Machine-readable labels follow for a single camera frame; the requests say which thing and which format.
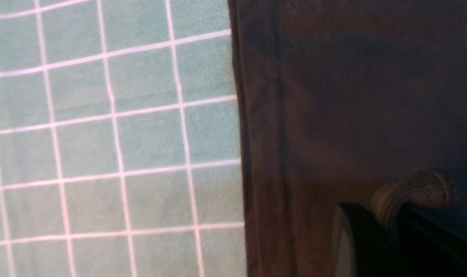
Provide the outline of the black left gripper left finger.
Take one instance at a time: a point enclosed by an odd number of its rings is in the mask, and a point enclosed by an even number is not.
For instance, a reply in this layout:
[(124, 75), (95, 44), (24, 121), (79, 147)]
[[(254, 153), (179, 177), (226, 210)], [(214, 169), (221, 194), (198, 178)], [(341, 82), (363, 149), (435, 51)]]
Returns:
[(332, 232), (335, 277), (393, 277), (395, 259), (370, 213), (356, 203), (339, 203)]

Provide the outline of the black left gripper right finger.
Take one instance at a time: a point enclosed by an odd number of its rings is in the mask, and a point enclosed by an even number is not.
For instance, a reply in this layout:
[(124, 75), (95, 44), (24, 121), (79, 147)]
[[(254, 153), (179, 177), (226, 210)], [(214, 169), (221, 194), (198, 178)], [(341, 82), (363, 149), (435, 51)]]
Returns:
[(398, 235), (412, 276), (467, 277), (467, 207), (402, 207)]

